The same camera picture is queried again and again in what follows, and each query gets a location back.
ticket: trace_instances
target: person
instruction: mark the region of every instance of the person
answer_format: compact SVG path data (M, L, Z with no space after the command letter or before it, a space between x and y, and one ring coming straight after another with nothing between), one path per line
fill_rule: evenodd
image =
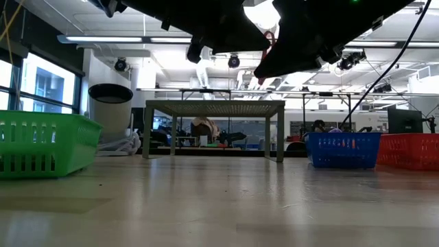
M313 132L326 132L323 120L315 120L312 126Z

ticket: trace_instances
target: desk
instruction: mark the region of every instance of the desk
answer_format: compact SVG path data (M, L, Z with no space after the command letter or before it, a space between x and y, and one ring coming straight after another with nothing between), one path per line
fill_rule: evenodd
M277 139L283 140L285 128L285 101L283 100L147 100L143 158L150 153L150 130L154 110L172 116L171 155L175 155L178 117L264 117L265 157L270 158L270 120L277 114ZM283 162L283 142L277 145L276 162Z

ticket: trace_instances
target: black cable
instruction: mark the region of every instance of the black cable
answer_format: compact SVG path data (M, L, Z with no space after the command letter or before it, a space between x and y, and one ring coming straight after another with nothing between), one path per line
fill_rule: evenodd
M366 62L372 67L372 69L373 70L375 70L375 72L377 72L377 74L378 75L380 75L381 76L381 74L371 65L371 63L369 62L369 60L367 60L366 59ZM396 91L395 89L394 89L394 87L392 86L392 85L390 85L389 84L389 86L390 86L390 88L392 88L392 90L393 91L395 91L396 93L398 93L398 91ZM411 107L413 107L415 110L417 110L418 112L420 112L423 116L424 116L424 118L428 118L427 117L427 115L429 115L430 113L432 113L433 112L433 110L434 109L436 109L436 107L429 113L429 114L427 114L427 115L424 115L424 113L421 111L421 110L419 110L419 109L417 109L412 103L410 103L404 96L402 96L402 95L399 95L400 97L402 97ZM425 124L427 124L427 128L431 131L431 129L430 129L430 126L428 125L428 123L426 123L425 122Z
M352 108L352 110L349 112L349 114L346 116L346 118L343 120L342 122L342 126L346 123L346 121L349 119L349 117L352 115L352 113L358 108L358 106L361 104L361 102L364 100L364 98L366 98L366 96L370 93L370 91L378 84L379 81L381 81L385 75L387 75L387 73L389 73L389 71L393 68L393 66L395 66L395 64L399 61L399 59L403 56L405 50L407 49L407 47L409 46L410 42L413 39L414 34L416 33L416 31L419 28L420 23L422 22L422 20L424 19L425 14L427 13L427 10L430 6L431 0L427 0L425 7L424 7L424 12L419 16L418 22L416 22L412 33L410 34L409 38L407 39L407 41L405 41L405 44L401 50L401 52L398 54L398 56L395 58L395 60L393 61L393 63L384 71L384 73L370 86L370 88L364 93L363 97L361 97L361 99L356 103L356 105L354 106L354 108Z

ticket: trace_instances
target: camera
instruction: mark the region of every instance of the camera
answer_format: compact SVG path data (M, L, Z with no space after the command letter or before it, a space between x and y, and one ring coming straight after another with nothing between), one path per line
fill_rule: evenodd
M231 69L239 67L239 64L241 62L239 61L238 55L230 55L230 59L228 60L228 67Z
M354 66L359 64L360 61L367 59L366 53L364 51L362 52L353 52L349 56L344 56L337 64L338 69L341 71L347 71L349 69L352 69Z
M201 51L203 50L203 46L197 43L191 43L187 50L187 60L193 63L199 63L201 61Z
M387 92L392 92L392 86L390 86L390 84L388 83L382 84L380 86L376 86L373 89L373 93L387 93Z
M118 72L125 72L130 69L130 65L126 62L126 58L118 58L115 63L115 70Z

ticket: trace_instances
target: blue plastic basket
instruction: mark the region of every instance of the blue plastic basket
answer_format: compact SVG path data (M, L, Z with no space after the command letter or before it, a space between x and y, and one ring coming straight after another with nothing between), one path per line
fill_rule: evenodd
M320 133L305 135L308 159L318 168L374 168L381 133Z

